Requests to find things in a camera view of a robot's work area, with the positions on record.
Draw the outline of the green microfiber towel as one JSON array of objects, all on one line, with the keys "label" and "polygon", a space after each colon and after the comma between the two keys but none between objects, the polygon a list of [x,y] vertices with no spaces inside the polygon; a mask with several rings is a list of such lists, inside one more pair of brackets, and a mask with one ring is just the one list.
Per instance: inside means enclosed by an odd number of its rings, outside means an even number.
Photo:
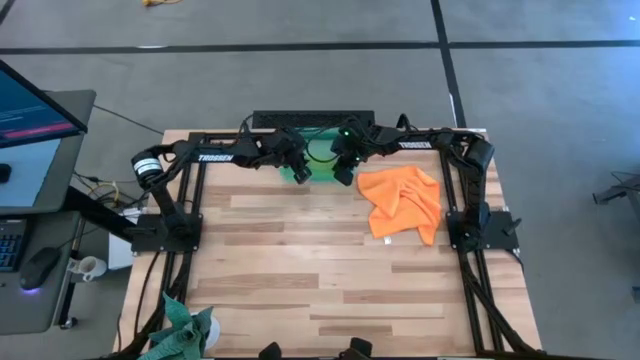
[{"label": "green microfiber towel", "polygon": [[336,182],[333,170],[335,163],[319,163],[311,161],[307,164],[311,175],[307,179],[307,183],[331,183]]}]

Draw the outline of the orange microfiber towel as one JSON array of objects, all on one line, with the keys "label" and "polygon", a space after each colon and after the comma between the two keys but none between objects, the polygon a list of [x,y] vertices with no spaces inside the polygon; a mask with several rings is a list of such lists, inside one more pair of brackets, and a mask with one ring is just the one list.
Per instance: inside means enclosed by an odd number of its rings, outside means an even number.
[{"label": "orange microfiber towel", "polygon": [[360,173],[357,188],[374,206],[368,223],[375,238],[416,229],[424,245],[434,244],[442,219],[440,184],[423,170],[403,166]]}]

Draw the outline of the black floor vent grille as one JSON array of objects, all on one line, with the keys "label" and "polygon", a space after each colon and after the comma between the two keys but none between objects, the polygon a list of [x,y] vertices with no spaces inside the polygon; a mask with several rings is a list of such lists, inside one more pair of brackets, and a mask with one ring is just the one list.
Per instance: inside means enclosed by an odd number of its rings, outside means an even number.
[{"label": "black floor vent grille", "polygon": [[375,122],[375,113],[367,110],[313,110],[313,111],[267,111],[256,110],[252,114],[252,127],[269,129],[278,127],[319,128],[339,126],[355,119],[369,125]]}]

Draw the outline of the white box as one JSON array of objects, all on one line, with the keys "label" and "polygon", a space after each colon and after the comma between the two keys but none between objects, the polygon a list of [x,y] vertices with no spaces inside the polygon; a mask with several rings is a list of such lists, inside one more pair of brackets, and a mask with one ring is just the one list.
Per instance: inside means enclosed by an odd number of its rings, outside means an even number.
[{"label": "white box", "polygon": [[119,270],[133,265],[131,243],[110,233],[108,237],[108,269]]}]

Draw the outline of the black desk support beam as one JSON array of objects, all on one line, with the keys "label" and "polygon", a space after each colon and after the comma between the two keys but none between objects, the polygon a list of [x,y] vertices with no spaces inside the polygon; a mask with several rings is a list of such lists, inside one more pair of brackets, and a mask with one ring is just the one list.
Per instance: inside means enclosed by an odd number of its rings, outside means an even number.
[{"label": "black desk support beam", "polygon": [[135,224],[126,217],[119,215],[113,210],[92,199],[89,195],[69,186],[62,205],[64,211],[79,212],[83,218],[99,227],[109,231],[117,237],[132,242],[133,238],[129,229]]}]

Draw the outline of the teal crumpled cloth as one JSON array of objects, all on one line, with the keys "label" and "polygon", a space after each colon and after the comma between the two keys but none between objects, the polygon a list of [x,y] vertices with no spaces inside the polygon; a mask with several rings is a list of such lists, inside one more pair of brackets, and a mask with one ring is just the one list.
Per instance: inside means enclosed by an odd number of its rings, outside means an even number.
[{"label": "teal crumpled cloth", "polygon": [[171,326],[150,334],[155,343],[137,360],[201,360],[212,325],[213,308],[192,315],[181,302],[163,294],[165,315]]}]

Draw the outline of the white cup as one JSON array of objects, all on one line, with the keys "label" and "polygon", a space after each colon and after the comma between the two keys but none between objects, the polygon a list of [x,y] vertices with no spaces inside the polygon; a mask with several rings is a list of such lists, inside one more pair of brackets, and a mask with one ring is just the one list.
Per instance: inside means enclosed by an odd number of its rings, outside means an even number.
[{"label": "white cup", "polygon": [[72,274],[80,275],[84,282],[91,282],[107,272],[107,263],[94,256],[87,256],[81,260],[70,258],[67,270]]}]

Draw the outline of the black computer monitor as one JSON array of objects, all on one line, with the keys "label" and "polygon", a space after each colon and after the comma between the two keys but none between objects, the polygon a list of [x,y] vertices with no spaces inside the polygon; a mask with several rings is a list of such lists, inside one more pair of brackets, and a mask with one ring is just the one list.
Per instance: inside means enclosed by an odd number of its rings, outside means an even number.
[{"label": "black computer monitor", "polygon": [[0,148],[87,132],[87,125],[0,60]]}]

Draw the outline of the black stand leg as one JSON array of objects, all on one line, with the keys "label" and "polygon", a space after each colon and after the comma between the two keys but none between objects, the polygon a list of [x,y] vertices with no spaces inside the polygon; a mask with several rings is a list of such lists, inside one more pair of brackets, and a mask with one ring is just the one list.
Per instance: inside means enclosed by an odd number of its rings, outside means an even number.
[{"label": "black stand leg", "polygon": [[616,183],[604,191],[593,193],[592,198],[595,204],[605,205],[630,193],[640,192],[640,173],[612,171],[611,175]]}]

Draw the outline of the black computer mouse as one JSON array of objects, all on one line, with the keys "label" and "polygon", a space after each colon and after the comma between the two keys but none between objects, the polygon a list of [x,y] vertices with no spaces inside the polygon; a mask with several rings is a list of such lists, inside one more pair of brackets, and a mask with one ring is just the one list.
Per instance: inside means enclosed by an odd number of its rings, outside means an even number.
[{"label": "black computer mouse", "polygon": [[20,268],[20,287],[25,291],[39,288],[44,284],[60,258],[57,247],[44,247],[36,252]]}]

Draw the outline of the black backlit keyboard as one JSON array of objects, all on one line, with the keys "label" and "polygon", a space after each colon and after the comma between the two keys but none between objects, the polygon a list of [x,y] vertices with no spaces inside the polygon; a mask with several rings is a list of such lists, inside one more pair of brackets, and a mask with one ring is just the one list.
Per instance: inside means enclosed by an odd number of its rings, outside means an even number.
[{"label": "black backlit keyboard", "polygon": [[0,272],[16,272],[26,244],[26,219],[0,219]]}]

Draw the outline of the grey desk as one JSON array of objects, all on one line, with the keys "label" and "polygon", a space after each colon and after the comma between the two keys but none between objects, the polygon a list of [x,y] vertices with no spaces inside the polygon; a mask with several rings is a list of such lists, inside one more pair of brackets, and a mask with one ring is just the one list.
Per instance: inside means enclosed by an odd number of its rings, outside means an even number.
[{"label": "grey desk", "polygon": [[66,261],[71,252],[68,241],[76,236],[82,220],[79,212],[64,207],[82,142],[81,135],[60,141],[33,206],[0,207],[0,218],[26,221],[20,265],[45,247],[56,248],[60,254],[56,266],[36,289],[22,289],[18,272],[0,272],[0,335],[44,332],[55,322],[67,279]]}]

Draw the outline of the black aluminium table frame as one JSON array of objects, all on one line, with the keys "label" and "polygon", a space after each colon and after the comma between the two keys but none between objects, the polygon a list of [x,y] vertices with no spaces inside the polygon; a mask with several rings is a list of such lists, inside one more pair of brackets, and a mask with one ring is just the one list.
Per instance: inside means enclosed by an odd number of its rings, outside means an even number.
[{"label": "black aluminium table frame", "polygon": [[192,310],[221,326],[209,356],[254,358],[270,343],[287,357],[332,357],[370,341],[377,357],[488,354],[496,328],[469,310],[445,227],[432,246],[414,231],[371,235],[371,205],[355,187],[287,182],[279,170],[193,166],[169,185],[203,219],[197,249],[134,260],[117,349],[149,349],[144,329],[165,324],[162,297],[179,280]]}]

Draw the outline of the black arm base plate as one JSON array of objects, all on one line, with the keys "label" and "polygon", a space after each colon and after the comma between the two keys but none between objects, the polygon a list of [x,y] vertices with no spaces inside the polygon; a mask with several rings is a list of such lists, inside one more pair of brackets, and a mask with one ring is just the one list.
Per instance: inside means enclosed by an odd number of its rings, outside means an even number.
[{"label": "black arm base plate", "polygon": [[142,252],[191,252],[199,249],[203,217],[187,215],[186,230],[170,231],[159,214],[144,214],[138,217],[134,227],[125,229],[131,237],[131,251]]},{"label": "black arm base plate", "polygon": [[450,244],[457,251],[468,253],[476,250],[514,250],[519,248],[516,234],[522,219],[514,219],[507,211],[490,211],[487,224],[480,232],[473,233],[465,225],[462,212],[446,214]]}]

